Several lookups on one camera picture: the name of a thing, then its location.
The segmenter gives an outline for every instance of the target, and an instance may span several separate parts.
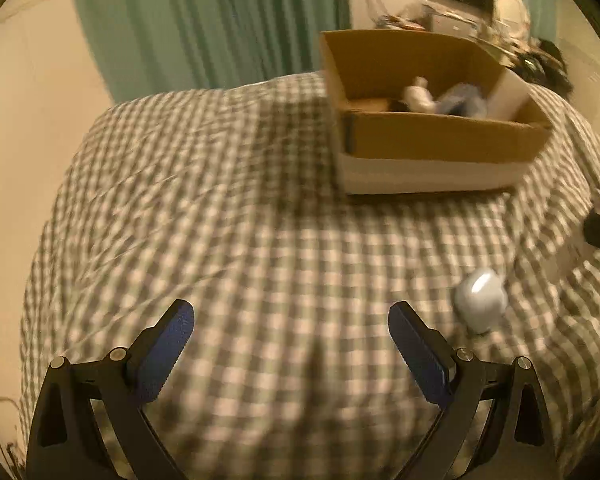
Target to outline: gingham blanket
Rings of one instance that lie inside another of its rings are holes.
[[[190,478],[392,478],[436,411],[388,335],[389,306],[408,300],[453,346],[531,357],[570,470],[600,426],[600,251],[557,283],[544,262],[600,193],[600,139],[531,91],[555,133],[516,190],[417,199],[337,189],[318,74],[107,111],[32,264],[25,435],[53,356],[102,358],[184,298],[196,327],[146,412]],[[483,266],[510,306],[475,336],[450,292]]]

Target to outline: cardboard box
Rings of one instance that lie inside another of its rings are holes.
[[[349,194],[497,189],[519,182],[551,123],[517,75],[471,40],[407,30],[324,32],[332,147]],[[481,88],[488,118],[390,112],[416,76],[437,99]]]

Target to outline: white round object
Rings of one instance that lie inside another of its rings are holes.
[[[496,0],[495,19],[503,36],[528,41],[531,18],[522,0]]]
[[[109,357],[112,361],[122,361],[126,357],[126,349],[122,347],[114,348],[109,353]]]
[[[503,281],[493,269],[477,269],[456,286],[454,306],[467,326],[482,334],[500,322],[509,303]]]

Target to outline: metal screw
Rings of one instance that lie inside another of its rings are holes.
[[[61,367],[64,364],[64,357],[62,357],[61,355],[54,357],[53,359],[51,359],[51,367],[55,368],[56,370]]]
[[[124,348],[114,348],[109,353],[109,358],[112,361],[122,361],[126,357],[126,350]]]
[[[471,359],[474,358],[474,353],[467,348],[459,348],[458,350],[456,350],[456,355],[461,361],[469,362]]]
[[[526,357],[519,357],[518,366],[520,368],[524,368],[525,370],[529,370],[529,368],[531,368],[531,361]]]

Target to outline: cream wall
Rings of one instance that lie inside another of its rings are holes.
[[[72,0],[0,9],[0,396],[20,396],[24,285],[52,201],[82,135],[111,104]],[[0,406],[0,436],[16,412]]]
[[[571,102],[600,134],[600,39],[573,0],[558,0],[557,33],[574,85]]]

